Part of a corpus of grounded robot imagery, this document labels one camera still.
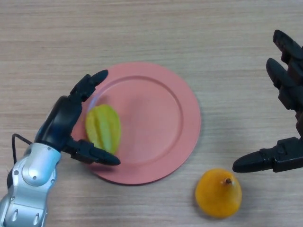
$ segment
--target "fruit stem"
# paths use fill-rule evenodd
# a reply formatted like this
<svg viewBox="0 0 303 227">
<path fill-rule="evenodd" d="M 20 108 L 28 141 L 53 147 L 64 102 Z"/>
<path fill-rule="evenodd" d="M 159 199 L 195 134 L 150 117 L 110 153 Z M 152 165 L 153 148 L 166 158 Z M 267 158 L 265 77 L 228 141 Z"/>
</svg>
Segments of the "fruit stem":
<svg viewBox="0 0 303 227">
<path fill-rule="evenodd" d="M 230 178 L 226 178 L 226 179 L 225 179 L 225 183 L 226 183 L 226 184 L 232 184 L 232 180 L 231 180 Z"/>
</svg>

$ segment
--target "starfruit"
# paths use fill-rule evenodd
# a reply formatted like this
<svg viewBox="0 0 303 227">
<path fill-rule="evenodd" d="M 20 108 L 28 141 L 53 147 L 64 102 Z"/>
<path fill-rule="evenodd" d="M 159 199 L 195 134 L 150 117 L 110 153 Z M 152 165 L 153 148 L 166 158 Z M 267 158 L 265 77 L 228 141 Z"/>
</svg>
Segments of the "starfruit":
<svg viewBox="0 0 303 227">
<path fill-rule="evenodd" d="M 86 134 L 95 147 L 114 155 L 121 139 L 121 122 L 118 113 L 109 105 L 93 107 L 87 114 Z"/>
</svg>

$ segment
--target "pink plate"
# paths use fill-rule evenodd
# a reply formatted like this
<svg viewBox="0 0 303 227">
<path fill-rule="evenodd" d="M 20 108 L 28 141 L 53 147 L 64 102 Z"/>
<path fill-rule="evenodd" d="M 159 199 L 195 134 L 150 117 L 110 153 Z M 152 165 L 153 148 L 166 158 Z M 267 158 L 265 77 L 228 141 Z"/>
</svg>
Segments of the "pink plate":
<svg viewBox="0 0 303 227">
<path fill-rule="evenodd" d="M 108 69 L 108 77 L 83 104 L 73 129 L 75 140 L 87 139 L 85 117 L 96 105 L 111 105 L 119 114 L 122 137 L 119 166 L 88 168 L 110 182 L 144 184 L 178 169 L 199 139 L 201 114 L 197 99 L 174 72 L 159 65 L 131 62 Z"/>
</svg>

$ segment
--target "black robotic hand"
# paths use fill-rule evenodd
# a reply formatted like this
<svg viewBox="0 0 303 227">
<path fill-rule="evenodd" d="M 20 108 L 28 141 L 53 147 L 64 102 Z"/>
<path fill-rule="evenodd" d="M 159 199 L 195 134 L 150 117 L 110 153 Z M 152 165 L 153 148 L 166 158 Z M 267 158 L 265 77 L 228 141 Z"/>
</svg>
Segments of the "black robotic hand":
<svg viewBox="0 0 303 227">
<path fill-rule="evenodd" d="M 120 160 L 116 156 L 94 147 L 93 143 L 85 140 L 75 141 L 71 136 L 72 129 L 82 112 L 82 102 L 93 94 L 95 87 L 107 76 L 107 70 L 93 76 L 86 75 L 76 84 L 69 96 L 61 96 L 36 135 L 35 142 L 68 153 L 71 158 L 80 162 L 119 165 Z"/>
<path fill-rule="evenodd" d="M 238 173 L 273 169 L 274 172 L 303 167 L 303 47 L 282 31 L 276 30 L 273 42 L 282 52 L 281 60 L 288 65 L 285 70 L 274 59 L 266 63 L 267 73 L 279 90 L 279 100 L 287 110 L 294 110 L 296 129 L 300 139 L 279 140 L 273 148 L 240 157 L 233 163 L 233 171 Z"/>
</svg>

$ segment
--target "silver robotic arm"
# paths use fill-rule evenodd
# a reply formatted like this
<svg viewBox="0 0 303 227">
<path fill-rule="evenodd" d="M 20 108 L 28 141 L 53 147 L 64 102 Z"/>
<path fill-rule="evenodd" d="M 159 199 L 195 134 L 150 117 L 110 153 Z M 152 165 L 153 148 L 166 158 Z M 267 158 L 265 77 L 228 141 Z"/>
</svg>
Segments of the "silver robotic arm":
<svg viewBox="0 0 303 227">
<path fill-rule="evenodd" d="M 0 202 L 1 227 L 44 227 L 47 198 L 56 182 L 61 153 L 32 143 L 8 176 L 8 193 Z"/>
<path fill-rule="evenodd" d="M 69 96 L 61 96 L 39 129 L 34 143 L 14 134 L 14 166 L 7 177 L 8 193 L 0 201 L 0 227 L 44 227 L 48 213 L 48 195 L 56 183 L 56 166 L 61 152 L 83 163 L 116 166 L 120 160 L 85 140 L 75 141 L 71 132 L 85 102 L 108 75 L 101 71 L 86 75 Z M 17 161 L 15 137 L 29 146 Z"/>
</svg>

